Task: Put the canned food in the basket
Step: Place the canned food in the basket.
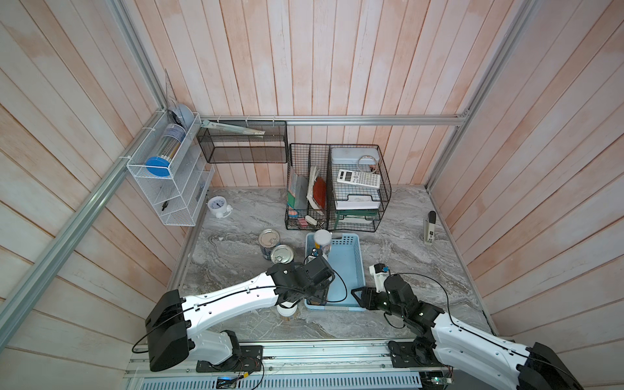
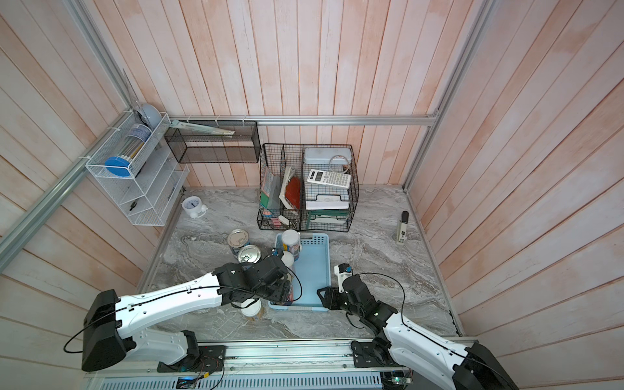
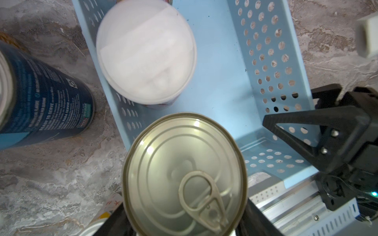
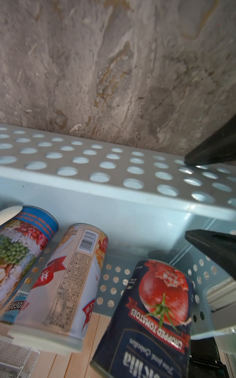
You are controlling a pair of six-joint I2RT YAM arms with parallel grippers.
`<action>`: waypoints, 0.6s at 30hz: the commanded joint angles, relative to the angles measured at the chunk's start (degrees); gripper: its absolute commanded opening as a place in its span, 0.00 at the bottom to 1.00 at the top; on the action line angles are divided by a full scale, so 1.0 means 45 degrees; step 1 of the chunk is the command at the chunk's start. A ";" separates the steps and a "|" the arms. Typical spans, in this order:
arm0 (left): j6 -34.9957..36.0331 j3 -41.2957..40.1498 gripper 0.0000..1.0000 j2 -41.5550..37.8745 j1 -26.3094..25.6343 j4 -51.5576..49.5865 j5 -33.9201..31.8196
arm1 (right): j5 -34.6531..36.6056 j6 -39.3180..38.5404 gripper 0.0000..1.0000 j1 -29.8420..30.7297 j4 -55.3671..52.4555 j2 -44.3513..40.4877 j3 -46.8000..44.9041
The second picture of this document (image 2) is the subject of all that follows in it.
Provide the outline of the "white lid red can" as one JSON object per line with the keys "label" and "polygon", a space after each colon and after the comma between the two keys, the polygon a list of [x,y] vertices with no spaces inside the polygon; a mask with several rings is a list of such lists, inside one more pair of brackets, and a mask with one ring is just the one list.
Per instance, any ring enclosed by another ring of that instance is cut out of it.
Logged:
{"label": "white lid red can", "polygon": [[284,251],[281,257],[282,263],[284,263],[284,266],[286,266],[287,268],[289,268],[291,271],[294,270],[294,256],[292,253],[290,253],[289,251]]}

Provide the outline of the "light blue plastic basket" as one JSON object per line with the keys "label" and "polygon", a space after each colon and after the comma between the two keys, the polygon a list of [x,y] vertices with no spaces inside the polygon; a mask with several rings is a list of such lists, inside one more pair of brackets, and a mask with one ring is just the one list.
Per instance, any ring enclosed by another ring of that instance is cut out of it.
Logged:
{"label": "light blue plastic basket", "polygon": [[331,286],[329,237],[325,233],[307,232],[302,236],[301,246],[300,257],[294,262],[293,270],[302,282],[303,290],[296,280],[292,288],[293,297],[301,297],[290,305],[274,302],[268,302],[268,305],[275,310],[328,311],[323,307],[317,291]]}

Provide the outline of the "white lid colourful can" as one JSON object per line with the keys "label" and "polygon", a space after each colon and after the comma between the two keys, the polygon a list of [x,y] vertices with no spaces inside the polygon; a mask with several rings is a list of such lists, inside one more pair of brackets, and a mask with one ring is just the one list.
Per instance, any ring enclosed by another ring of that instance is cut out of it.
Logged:
{"label": "white lid colourful can", "polygon": [[300,233],[293,229],[286,230],[281,235],[281,242],[283,250],[291,253],[295,261],[299,260],[301,253]]}

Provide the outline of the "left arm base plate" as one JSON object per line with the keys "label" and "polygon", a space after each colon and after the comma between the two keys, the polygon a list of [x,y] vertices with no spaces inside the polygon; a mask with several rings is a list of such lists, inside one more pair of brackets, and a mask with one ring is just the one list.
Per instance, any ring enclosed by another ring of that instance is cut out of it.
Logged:
{"label": "left arm base plate", "polygon": [[199,346],[196,352],[190,352],[180,362],[167,365],[160,362],[157,367],[159,373],[194,373],[204,372],[212,374],[224,369],[226,346],[208,345]]}

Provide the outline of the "silver can blue yellow label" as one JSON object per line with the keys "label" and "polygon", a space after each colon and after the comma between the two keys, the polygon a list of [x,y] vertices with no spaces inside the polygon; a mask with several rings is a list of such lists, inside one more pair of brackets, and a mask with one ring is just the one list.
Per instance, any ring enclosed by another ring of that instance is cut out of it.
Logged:
{"label": "silver can blue yellow label", "polygon": [[262,258],[262,252],[256,245],[243,246],[238,254],[237,259],[239,263],[256,263]]}

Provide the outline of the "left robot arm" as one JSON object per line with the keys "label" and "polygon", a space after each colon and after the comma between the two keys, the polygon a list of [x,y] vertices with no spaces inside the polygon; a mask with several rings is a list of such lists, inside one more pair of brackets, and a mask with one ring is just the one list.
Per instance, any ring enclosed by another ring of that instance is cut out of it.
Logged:
{"label": "left robot arm", "polygon": [[226,263],[192,281],[154,292],[120,297],[101,292],[84,318],[81,368],[100,371],[123,360],[156,361],[171,371],[189,371],[202,352],[192,331],[165,333],[153,326],[196,310],[242,305],[261,298],[287,302],[295,274],[269,255],[256,263]]}

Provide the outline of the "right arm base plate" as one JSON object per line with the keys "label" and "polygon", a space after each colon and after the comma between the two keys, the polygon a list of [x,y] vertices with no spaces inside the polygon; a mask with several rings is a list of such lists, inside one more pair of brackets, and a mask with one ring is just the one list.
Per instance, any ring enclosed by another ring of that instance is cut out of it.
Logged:
{"label": "right arm base plate", "polygon": [[357,368],[409,369],[396,362],[389,350],[377,341],[352,341],[350,348]]}

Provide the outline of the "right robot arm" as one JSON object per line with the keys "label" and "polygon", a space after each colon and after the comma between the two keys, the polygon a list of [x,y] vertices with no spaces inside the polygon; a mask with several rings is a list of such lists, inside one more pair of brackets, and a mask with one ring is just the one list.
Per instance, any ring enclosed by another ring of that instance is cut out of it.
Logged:
{"label": "right robot arm", "polygon": [[374,298],[359,275],[344,278],[339,288],[318,289],[317,295],[323,307],[356,316],[371,331],[371,342],[351,343],[360,366],[406,367],[441,389],[518,388],[487,347],[450,341],[413,323]]}

